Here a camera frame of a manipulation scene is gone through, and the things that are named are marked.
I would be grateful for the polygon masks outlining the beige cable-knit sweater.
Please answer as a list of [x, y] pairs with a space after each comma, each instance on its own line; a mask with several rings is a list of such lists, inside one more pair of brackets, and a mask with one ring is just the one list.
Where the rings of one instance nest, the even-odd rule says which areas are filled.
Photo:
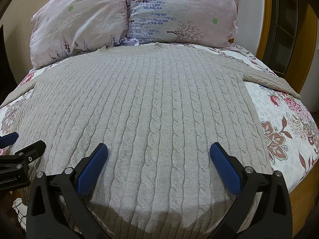
[[10, 130], [14, 153], [38, 140], [31, 164], [59, 174], [106, 144], [89, 209], [115, 238], [205, 238], [232, 204], [211, 159], [214, 142], [270, 173], [264, 131], [245, 82], [296, 95], [282, 78], [206, 50], [154, 44], [65, 59], [9, 96], [31, 96]]

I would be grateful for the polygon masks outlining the floral bed sheet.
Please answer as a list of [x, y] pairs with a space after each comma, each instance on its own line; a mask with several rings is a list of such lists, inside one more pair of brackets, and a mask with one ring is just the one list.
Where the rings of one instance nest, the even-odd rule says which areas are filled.
[[[245, 64], [270, 75], [276, 75], [250, 51], [234, 44], [234, 50], [210, 48], [200, 45], [184, 45], [205, 50], [232, 61]], [[39, 70], [30, 70], [18, 87], [58, 65], [53, 63]], [[245, 82], [264, 130], [272, 170], [280, 170], [288, 191], [307, 176], [318, 161], [318, 127], [302, 101], [290, 94], [275, 91], [262, 85]], [[29, 99], [32, 90], [1, 107], [1, 136], [12, 133], [11, 124], [17, 110]]]

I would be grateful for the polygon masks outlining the pink floral left pillow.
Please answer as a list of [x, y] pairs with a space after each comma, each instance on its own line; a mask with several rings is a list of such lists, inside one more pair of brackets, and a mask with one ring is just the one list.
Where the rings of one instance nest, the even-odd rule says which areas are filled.
[[127, 0], [50, 0], [31, 26], [31, 64], [40, 69], [76, 51], [119, 44], [128, 26]]

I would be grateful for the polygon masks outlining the blue floral right pillow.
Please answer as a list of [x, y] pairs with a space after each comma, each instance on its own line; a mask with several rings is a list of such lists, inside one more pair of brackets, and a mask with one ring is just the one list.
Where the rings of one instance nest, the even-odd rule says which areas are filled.
[[238, 33], [239, 0], [128, 0], [127, 37], [140, 44], [230, 47]]

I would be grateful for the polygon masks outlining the wooden bed frame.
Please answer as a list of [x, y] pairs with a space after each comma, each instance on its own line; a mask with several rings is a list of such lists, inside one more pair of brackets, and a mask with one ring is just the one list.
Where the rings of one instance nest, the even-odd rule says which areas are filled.
[[290, 193], [292, 208], [292, 237], [304, 227], [318, 197], [318, 178], [309, 175]]

